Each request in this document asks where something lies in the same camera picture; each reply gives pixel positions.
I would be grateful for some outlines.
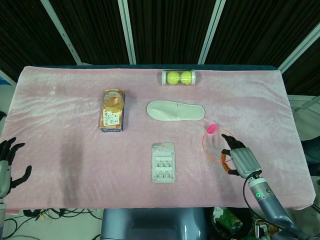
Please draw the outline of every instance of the tennis ball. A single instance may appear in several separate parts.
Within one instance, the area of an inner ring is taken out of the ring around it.
[[[176,85],[180,81],[180,74],[177,71],[170,71],[166,75],[166,81],[170,85]]]
[[[184,71],[183,73],[181,73],[181,77],[180,77],[180,81],[181,83],[185,84],[185,85],[189,85],[192,82],[192,74],[191,71]]]

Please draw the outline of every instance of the metal pole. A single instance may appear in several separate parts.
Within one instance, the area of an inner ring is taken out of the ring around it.
[[[281,74],[283,74],[319,37],[320,22],[278,67]]]
[[[5,74],[3,71],[0,70],[0,77],[3,78],[5,81],[7,81],[12,86],[17,86],[17,83],[11,79],[7,74]]]
[[[124,39],[126,44],[126,50],[128,52],[129,63],[131,65],[135,65],[137,64],[137,62],[136,62],[134,39],[132,36],[132,30],[131,30],[128,1],[118,0],[118,5],[119,5],[123,34],[124,34]]]
[[[206,35],[205,35],[204,42],[202,45],[202,50],[200,53],[198,64],[205,64],[205,62],[206,62],[206,58],[207,58],[212,40],[214,39],[214,35],[216,33],[216,29],[217,29],[222,11],[224,9],[225,3],[226,3],[226,0],[216,0],[215,1],[212,15],[211,15],[211,19],[210,19],[209,26],[208,26],[208,30],[206,31]]]
[[[311,101],[305,102],[301,107],[298,107],[294,111],[298,112],[299,110],[307,109],[307,108],[311,107],[312,105],[314,105],[314,104],[316,104],[318,102],[320,102],[320,96],[315,96],[314,98],[312,98]]]
[[[49,14],[49,17],[51,18],[53,24],[55,25],[56,29],[58,30],[58,32],[60,33],[63,41],[65,42],[67,48],[69,49],[74,61],[76,62],[77,65],[83,65],[83,63],[80,60],[80,57],[74,47],[74,45],[72,44],[70,38],[68,37],[64,26],[62,26],[54,8],[52,7],[51,3],[49,0],[40,0],[43,7],[45,8],[46,12]]]

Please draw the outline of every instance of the product label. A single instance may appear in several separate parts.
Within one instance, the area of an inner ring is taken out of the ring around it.
[[[103,126],[118,125],[120,123],[120,112],[109,112],[103,110]]]

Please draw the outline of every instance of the table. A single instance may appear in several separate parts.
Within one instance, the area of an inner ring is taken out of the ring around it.
[[[313,203],[309,176],[278,70],[197,70],[195,86],[161,86],[158,69],[26,67],[1,140],[17,137],[12,176],[30,179],[5,199],[10,209],[245,207],[244,180],[210,162],[201,147],[211,123],[231,131],[256,155],[284,207]],[[98,128],[103,89],[126,92],[124,131]],[[204,107],[199,121],[161,122],[146,114],[154,100]],[[214,136],[220,148],[221,137]],[[151,145],[173,142],[176,183],[151,181]],[[247,192],[253,207],[258,204]]]

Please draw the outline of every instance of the product box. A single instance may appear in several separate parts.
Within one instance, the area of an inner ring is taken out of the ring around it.
[[[124,130],[125,91],[105,89],[102,99],[99,127],[102,132],[122,132]]]

